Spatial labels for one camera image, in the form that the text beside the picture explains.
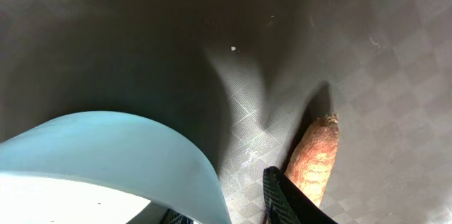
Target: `checkered surface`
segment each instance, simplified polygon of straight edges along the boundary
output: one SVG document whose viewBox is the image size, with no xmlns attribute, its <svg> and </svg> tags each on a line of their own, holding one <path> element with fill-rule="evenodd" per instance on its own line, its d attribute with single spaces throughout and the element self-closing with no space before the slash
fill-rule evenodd
<svg viewBox="0 0 452 224">
<path fill-rule="evenodd" d="M 212 58 L 230 105 L 219 177 L 232 222 L 262 223 L 263 169 L 282 164 L 305 102 L 328 82 L 342 138 L 325 213 L 341 224 L 452 223 L 452 0 L 300 3 L 292 55 L 271 88 L 268 65 L 246 50 Z M 0 0 L 2 43 L 32 38 L 21 25 L 46 18 L 31 7 L 64 20 L 111 13 L 91 0 Z"/>
</svg>

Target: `checkered pattern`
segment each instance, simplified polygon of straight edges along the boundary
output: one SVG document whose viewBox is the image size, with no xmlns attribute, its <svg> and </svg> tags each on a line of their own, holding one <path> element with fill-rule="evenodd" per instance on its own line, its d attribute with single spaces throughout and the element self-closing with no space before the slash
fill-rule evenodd
<svg viewBox="0 0 452 224">
<path fill-rule="evenodd" d="M 300 3 L 299 39 L 272 88 L 253 59 L 216 68 L 232 120 L 219 171 L 232 222 L 263 222 L 263 169 L 281 166 L 305 101 L 327 81 L 342 138 L 321 208 L 341 224 L 451 223 L 452 0 Z M 22 26 L 46 13 L 109 13 L 99 7 L 0 0 L 0 40 L 32 38 Z M 277 10 L 271 18 L 278 23 Z"/>
</svg>

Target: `gray surface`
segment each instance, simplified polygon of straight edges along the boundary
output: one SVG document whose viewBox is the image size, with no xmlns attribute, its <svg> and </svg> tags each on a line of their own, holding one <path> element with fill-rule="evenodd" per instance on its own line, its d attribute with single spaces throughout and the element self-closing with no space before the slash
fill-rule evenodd
<svg viewBox="0 0 452 224">
<path fill-rule="evenodd" d="M 452 0 L 0 1 L 4 138 L 74 111 L 143 115 L 206 153 L 233 223 L 260 223 L 261 172 L 314 98 L 342 131 L 328 215 L 452 221 Z"/>
</svg>

